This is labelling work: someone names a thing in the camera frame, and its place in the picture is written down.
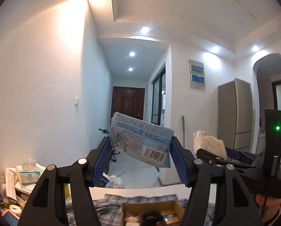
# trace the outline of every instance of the white wall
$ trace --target white wall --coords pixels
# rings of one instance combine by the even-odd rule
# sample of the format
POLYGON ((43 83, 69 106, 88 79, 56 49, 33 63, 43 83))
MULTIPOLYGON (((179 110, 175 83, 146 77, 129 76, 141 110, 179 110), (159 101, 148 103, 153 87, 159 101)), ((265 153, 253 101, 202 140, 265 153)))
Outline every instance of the white wall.
POLYGON ((253 136, 253 147, 252 152, 255 153, 257 147, 257 139, 259 133, 259 94, 257 89, 257 78, 256 72, 259 66, 257 62, 262 57, 271 54, 271 53, 280 53, 281 54, 281 40, 273 43, 270 46, 267 46, 265 49, 246 57, 242 60, 239 60, 235 63, 236 65, 236 76, 239 79, 247 81, 252 86, 252 96, 253 96, 253 106, 254 106, 254 136, 253 136))
POLYGON ((201 49, 171 43, 172 56, 172 111, 171 128, 183 142, 182 116, 185 117, 185 148, 193 150, 193 133, 207 131, 217 136, 218 86, 234 80, 234 64, 201 49), (206 90, 190 88, 188 60, 204 64, 206 90))
POLYGON ((147 82, 146 81, 138 81, 138 80, 131 80, 131 79, 123 79, 123 78, 112 78, 112 85, 116 87, 136 87, 136 88, 146 88, 147 82))
POLYGON ((26 158, 64 166, 85 157, 102 138, 94 129, 108 126, 110 95, 87 0, 3 3, 0 172, 26 158))

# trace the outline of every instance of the plaid fabric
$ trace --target plaid fabric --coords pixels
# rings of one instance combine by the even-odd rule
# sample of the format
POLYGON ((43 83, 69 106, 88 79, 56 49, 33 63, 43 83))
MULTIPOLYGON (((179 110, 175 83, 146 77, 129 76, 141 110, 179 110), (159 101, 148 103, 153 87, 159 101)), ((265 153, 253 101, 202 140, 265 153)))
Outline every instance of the plaid fabric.
MULTIPOLYGON (((102 226, 120 226, 122 209, 121 205, 124 203, 154 203, 162 201, 176 200, 177 203, 185 208, 188 204, 188 200, 182 199, 177 200, 176 195, 164 195, 164 196, 154 196, 154 197, 145 197, 145 196, 135 196, 135 197, 122 197, 119 195, 105 194, 104 199, 94 200, 93 204, 96 208, 96 213, 98 214, 99 220, 102 226)), ((67 217, 69 220, 70 226, 76 226, 75 215, 73 212, 72 204, 66 206, 67 217)), ((212 204, 209 204, 206 222, 204 225, 212 225, 212 215, 214 212, 214 207, 212 204)))

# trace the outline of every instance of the white table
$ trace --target white table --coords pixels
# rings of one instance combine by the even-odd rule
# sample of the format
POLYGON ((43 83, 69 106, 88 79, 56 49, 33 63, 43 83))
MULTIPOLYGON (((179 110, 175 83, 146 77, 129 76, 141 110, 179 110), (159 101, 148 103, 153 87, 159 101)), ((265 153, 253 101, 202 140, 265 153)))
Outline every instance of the white table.
MULTIPOLYGON (((169 185, 164 187, 148 188, 148 189, 108 189, 94 187, 89 188, 93 200, 104 198, 105 194, 120 195, 124 197, 133 197, 143 195, 147 197, 176 194, 178 199, 188 199, 191 189, 184 184, 169 185)), ((211 184, 209 193, 209 203, 215 203, 216 185, 211 184)))

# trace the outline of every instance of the tissue box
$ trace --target tissue box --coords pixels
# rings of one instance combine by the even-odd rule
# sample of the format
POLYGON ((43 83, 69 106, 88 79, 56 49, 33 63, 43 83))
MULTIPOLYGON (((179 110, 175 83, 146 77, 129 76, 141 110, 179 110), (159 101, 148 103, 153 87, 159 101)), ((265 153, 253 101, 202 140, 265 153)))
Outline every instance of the tissue box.
POLYGON ((16 166, 16 173, 21 185, 27 185, 38 182, 41 174, 38 170, 23 171, 21 166, 16 166))

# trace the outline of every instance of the door frame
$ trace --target door frame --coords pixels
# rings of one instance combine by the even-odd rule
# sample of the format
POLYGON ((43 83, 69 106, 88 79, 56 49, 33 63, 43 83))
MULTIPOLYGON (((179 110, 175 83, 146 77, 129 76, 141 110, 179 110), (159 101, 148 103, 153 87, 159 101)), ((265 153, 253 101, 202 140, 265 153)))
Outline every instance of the door frame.
POLYGON ((274 103, 274 109, 278 109, 278 99, 277 99, 277 94, 276 94, 276 86, 281 85, 281 80, 271 82, 272 88, 273 88, 273 103, 274 103))
POLYGON ((125 89, 142 89, 142 108, 141 108, 141 115, 143 116, 144 120, 144 106, 145 106, 145 88, 137 88, 137 87, 118 87, 118 86, 113 86, 112 88, 112 96, 111 96, 111 112, 110 112, 110 123, 111 123, 111 118, 113 117, 113 108, 114 108, 114 98, 115 98, 115 89, 116 88, 125 88, 125 89))
POLYGON ((158 126, 160 126, 160 118, 161 118, 161 105, 162 105, 162 75, 166 73, 166 67, 163 68, 163 70, 158 74, 158 76, 154 79, 152 82, 153 88, 152 88, 152 111, 151 111, 151 123, 153 123, 153 107, 154 107, 154 83, 159 80, 159 89, 158 89, 158 114, 157 114, 157 123, 158 126))

